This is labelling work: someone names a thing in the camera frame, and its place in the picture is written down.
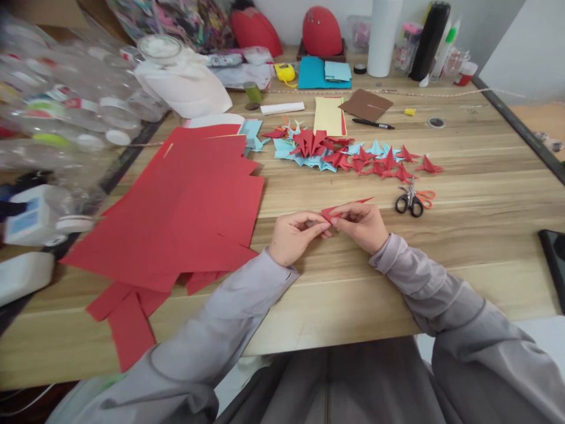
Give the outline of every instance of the black tablet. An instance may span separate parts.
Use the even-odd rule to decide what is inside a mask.
[[[565,234],[550,230],[542,230],[538,234],[557,290],[561,312],[565,313]]]

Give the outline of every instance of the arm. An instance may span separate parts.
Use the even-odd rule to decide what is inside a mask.
[[[308,221],[319,223],[307,228]],[[194,319],[146,352],[125,379],[94,398],[74,422],[158,423],[172,415],[187,423],[212,422],[218,410],[214,388],[299,277],[290,265],[329,226],[312,213],[279,218],[268,249],[227,278]]]
[[[549,355],[467,282],[409,247],[403,238],[389,236],[376,206],[355,208],[354,222],[338,219],[332,224],[373,255],[369,263],[399,288],[420,328],[436,337],[434,373],[448,387],[451,400],[460,401],[458,409],[476,409],[478,405],[468,405],[471,393],[488,393],[492,387],[487,386],[493,385],[505,391],[505,399],[518,392],[521,400],[516,402],[526,401],[536,413],[563,422],[565,383]],[[350,210],[336,208],[333,213],[351,215]],[[511,413],[511,403],[487,404],[498,410],[499,417]]]

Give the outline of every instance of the roll of tape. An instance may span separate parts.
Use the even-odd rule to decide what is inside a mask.
[[[353,66],[353,72],[356,74],[365,74],[367,73],[367,67],[363,64],[355,64],[355,66]]]

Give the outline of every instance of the brown paper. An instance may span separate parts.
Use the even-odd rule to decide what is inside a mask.
[[[384,97],[365,90],[357,90],[348,101],[338,107],[358,118],[375,122],[392,105],[393,103]]]

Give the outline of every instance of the paper roll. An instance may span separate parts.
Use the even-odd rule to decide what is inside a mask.
[[[373,0],[367,58],[367,72],[372,77],[386,77],[390,72],[401,10],[402,0]]]

